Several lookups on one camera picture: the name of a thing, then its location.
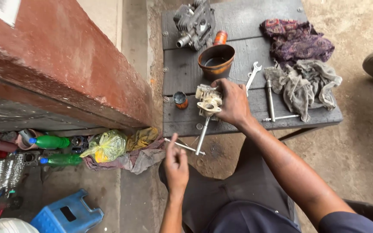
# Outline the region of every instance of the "plastic bottle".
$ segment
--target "plastic bottle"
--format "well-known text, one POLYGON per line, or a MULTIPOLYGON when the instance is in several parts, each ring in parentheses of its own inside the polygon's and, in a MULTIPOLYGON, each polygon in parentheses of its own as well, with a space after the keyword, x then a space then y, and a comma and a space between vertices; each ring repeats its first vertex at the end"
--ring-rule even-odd
POLYGON ((60 138, 56 136, 43 135, 37 138, 30 138, 31 144, 36 144, 39 148, 66 148, 70 145, 68 138, 60 138))
POLYGON ((54 154, 40 159, 41 164, 47 164, 50 167, 77 166, 81 161, 80 154, 54 154))

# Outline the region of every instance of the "wooden workbench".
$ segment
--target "wooden workbench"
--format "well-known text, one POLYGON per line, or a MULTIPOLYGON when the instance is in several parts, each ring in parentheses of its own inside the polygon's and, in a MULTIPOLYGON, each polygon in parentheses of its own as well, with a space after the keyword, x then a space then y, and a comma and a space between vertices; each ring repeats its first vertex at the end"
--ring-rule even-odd
MULTIPOLYGON (((259 25, 269 18, 297 19, 307 21, 300 0, 259 0, 236 1, 230 3, 211 4, 215 9, 215 29, 213 37, 218 30, 226 30, 228 33, 227 44, 235 49, 235 58, 228 79, 237 84, 246 84, 247 73, 252 71, 252 64, 258 61, 263 69, 274 66, 270 58, 270 41, 262 36, 259 25)), ((170 101, 163 105, 163 136, 170 137, 173 133, 180 136, 196 136, 201 130, 196 128, 198 123, 203 124, 205 118, 198 115, 195 99, 196 87, 210 84, 202 77, 202 70, 198 66, 198 56, 206 49, 206 46, 196 52, 188 47, 178 49, 176 41, 180 37, 173 22, 175 11, 162 13, 162 32, 164 50, 164 84, 163 96, 168 96, 170 101), (182 91, 187 94, 189 107, 180 110, 175 107, 172 95, 182 91)), ((274 129, 300 129, 280 140, 288 140, 309 131, 329 125, 339 124, 343 120, 339 107, 328 111, 324 107, 309 109, 310 121, 304 123, 300 118, 280 119, 276 122, 262 122, 269 117, 267 96, 265 91, 266 80, 263 72, 256 74, 250 90, 248 100, 252 115, 258 119, 267 130, 274 129)), ((293 115, 287 109, 282 95, 273 93, 274 112, 276 117, 293 115)), ((225 122, 211 121, 207 135, 236 133, 238 130, 225 122)))

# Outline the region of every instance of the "red painted pillar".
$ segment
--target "red painted pillar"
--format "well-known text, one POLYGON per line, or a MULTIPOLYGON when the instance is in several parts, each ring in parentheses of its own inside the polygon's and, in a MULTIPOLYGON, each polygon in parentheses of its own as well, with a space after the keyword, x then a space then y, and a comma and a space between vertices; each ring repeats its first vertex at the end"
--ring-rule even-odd
MULTIPOLYGON (((22 0, 14 28, 0 19, 0 85, 7 84, 26 90, 26 104, 35 106, 32 93, 38 93, 46 97, 38 107, 64 104, 50 109, 89 123, 151 124, 149 84, 76 0, 22 0)), ((0 98, 14 101, 14 95, 0 98)))

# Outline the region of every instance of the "metal rod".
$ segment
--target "metal rod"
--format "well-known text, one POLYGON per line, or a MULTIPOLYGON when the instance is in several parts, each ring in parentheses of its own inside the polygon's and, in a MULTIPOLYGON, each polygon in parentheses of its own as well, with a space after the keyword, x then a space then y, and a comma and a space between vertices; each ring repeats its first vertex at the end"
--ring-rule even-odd
MULTIPOLYGON (((180 144, 180 143, 178 143, 178 142, 175 142, 175 144, 178 145, 178 146, 180 146, 180 147, 183 147, 183 148, 185 148, 185 149, 187 149, 187 150, 190 150, 190 151, 194 151, 194 152, 195 152, 195 149, 194 149, 194 148, 191 148, 191 147, 189 147, 189 146, 182 145, 182 144, 180 144)), ((200 153, 201 155, 203 155, 203 156, 205 155, 205 152, 201 152, 201 151, 200 151, 199 153, 200 153)))
POLYGON ((199 141, 198 141, 198 145, 196 146, 195 155, 199 155, 199 151, 201 150, 202 142, 204 141, 205 133, 207 132, 209 122, 210 122, 210 118, 207 117, 207 119, 205 119, 205 124, 204 124, 204 127, 202 128, 201 135, 199 136, 199 141))
POLYGON ((273 107, 273 98, 272 98, 272 81, 270 79, 266 82, 266 88, 267 88, 267 98, 268 98, 268 104, 269 104, 269 112, 270 112, 270 118, 272 119, 272 122, 276 121, 276 118, 274 117, 274 107, 273 107))
MULTIPOLYGON (((300 115, 279 116, 279 117, 276 117, 276 120, 286 119, 286 118, 292 118, 292 117, 300 117, 300 115)), ((272 120, 271 118, 263 119, 263 121, 271 121, 271 120, 272 120)))

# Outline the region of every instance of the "table leg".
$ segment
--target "table leg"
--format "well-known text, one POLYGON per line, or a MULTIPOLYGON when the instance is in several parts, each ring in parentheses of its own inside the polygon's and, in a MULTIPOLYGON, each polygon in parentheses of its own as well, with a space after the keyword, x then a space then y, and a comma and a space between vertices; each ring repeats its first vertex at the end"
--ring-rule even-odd
POLYGON ((297 131, 294 131, 293 133, 290 133, 288 135, 285 135, 285 136, 279 138, 278 140, 281 141, 281 142, 283 142, 283 141, 290 140, 290 139, 296 138, 298 136, 301 136, 301 135, 313 132, 313 131, 315 131, 317 129, 321 129, 321 128, 324 128, 324 126, 322 126, 322 127, 313 127, 313 128, 299 129, 297 131))

